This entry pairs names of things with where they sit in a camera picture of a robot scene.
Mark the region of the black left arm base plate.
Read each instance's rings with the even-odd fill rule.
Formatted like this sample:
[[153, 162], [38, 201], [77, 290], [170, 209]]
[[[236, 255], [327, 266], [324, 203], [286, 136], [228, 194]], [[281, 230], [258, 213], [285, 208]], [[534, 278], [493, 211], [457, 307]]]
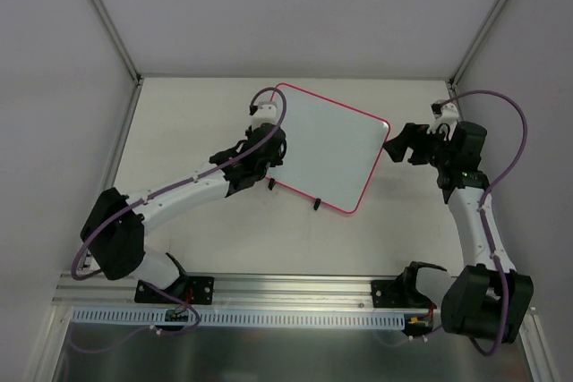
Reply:
[[176, 303], [172, 297], [191, 305], [210, 305], [215, 290], [215, 278], [212, 276], [184, 276], [172, 286], [159, 293], [148, 284], [139, 281], [134, 295], [136, 303], [159, 304]]

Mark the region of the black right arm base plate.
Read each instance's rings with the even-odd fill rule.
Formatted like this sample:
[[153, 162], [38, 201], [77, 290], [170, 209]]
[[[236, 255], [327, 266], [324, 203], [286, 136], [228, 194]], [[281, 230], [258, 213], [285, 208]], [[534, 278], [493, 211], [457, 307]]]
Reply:
[[375, 279], [370, 283], [375, 309], [399, 309], [407, 306], [402, 284], [398, 280]]

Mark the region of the pink framed whiteboard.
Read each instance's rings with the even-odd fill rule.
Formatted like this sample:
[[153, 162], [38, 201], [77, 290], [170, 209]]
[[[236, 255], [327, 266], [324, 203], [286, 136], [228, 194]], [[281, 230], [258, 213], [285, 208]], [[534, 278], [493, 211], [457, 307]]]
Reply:
[[352, 215], [366, 192], [389, 136], [389, 122], [332, 98], [281, 82], [286, 97], [283, 165], [267, 178], [321, 205]]

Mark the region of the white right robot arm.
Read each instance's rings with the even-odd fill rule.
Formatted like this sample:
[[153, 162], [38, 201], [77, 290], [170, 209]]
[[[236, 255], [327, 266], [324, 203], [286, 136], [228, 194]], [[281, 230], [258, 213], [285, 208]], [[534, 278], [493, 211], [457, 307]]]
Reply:
[[491, 184], [479, 165], [487, 131], [481, 125], [407, 123], [383, 147], [395, 163], [430, 165], [458, 230], [465, 267], [441, 302], [443, 329], [473, 341], [510, 344], [533, 297], [530, 276], [520, 275], [503, 249], [492, 213]]

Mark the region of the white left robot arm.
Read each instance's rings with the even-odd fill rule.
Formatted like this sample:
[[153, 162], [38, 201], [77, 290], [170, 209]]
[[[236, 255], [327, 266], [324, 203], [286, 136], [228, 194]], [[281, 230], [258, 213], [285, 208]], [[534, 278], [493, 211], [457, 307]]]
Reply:
[[175, 257], [147, 245], [146, 237], [193, 208], [253, 187], [271, 167], [282, 165], [286, 152], [285, 132], [264, 123], [189, 178], [132, 194], [115, 187], [102, 191], [81, 230], [99, 273], [110, 281], [131, 276], [164, 301], [183, 300], [191, 278]]

